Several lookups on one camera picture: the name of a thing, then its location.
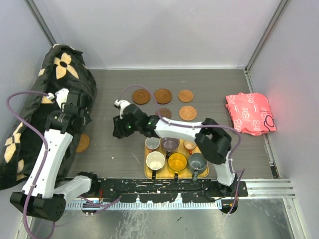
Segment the dark walnut coaster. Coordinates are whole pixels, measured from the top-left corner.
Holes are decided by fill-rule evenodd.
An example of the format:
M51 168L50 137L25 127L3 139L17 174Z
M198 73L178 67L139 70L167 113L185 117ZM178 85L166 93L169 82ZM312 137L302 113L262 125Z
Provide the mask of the dark walnut coaster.
M160 108L155 112L156 116L161 116L162 118L171 119L172 113L168 108Z

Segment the light woven coaster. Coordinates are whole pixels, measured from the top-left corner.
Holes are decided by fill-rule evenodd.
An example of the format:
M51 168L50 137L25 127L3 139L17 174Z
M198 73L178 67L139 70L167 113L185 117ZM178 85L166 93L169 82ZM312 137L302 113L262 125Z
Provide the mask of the light woven coaster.
M81 134L78 146L76 148L76 153L81 153L85 151L90 143L89 136L85 133Z

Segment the dark brown ringed coaster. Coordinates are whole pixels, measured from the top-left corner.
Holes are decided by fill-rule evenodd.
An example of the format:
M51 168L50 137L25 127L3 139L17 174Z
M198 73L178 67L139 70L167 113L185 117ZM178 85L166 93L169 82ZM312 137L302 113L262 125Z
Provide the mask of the dark brown ringed coaster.
M172 100L172 93L169 89L158 89L154 92L155 99L159 104L168 104Z

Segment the light wooden coaster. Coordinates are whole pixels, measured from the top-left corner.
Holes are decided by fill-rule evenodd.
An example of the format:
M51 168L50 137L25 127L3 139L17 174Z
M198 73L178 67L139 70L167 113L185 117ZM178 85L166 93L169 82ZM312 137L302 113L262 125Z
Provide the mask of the light wooden coaster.
M181 102L188 103L188 102L191 102L193 100L193 98L194 98L194 94L190 90L181 90L178 93L178 99Z
M194 120L197 117L197 110L192 106L183 106L179 110L179 116L182 120Z

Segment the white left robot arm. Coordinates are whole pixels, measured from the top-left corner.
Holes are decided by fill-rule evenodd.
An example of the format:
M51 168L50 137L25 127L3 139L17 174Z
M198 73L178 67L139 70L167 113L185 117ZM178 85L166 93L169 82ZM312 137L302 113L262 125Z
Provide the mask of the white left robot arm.
M47 117L45 132L39 134L43 144L32 173L21 192L13 192L9 201L25 216L56 222L69 202L82 194L97 196L100 185L96 174L80 172L71 181L55 187L62 159L74 135L91 122L90 97L66 88L46 96L56 100L59 110Z

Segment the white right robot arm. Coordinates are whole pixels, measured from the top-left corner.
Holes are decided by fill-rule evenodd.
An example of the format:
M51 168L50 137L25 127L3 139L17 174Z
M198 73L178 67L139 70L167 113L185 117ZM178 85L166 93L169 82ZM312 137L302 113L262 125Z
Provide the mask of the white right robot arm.
M236 191L237 176L229 160L241 140L231 146L232 137L225 131L227 129L236 132L235 129L219 125L210 118L203 122L181 122L159 115L148 116L126 100L116 100L114 107L120 110L119 115L113 117L114 137L121 139L138 131L148 138L170 137L193 141L203 157L214 165L219 192L230 196Z

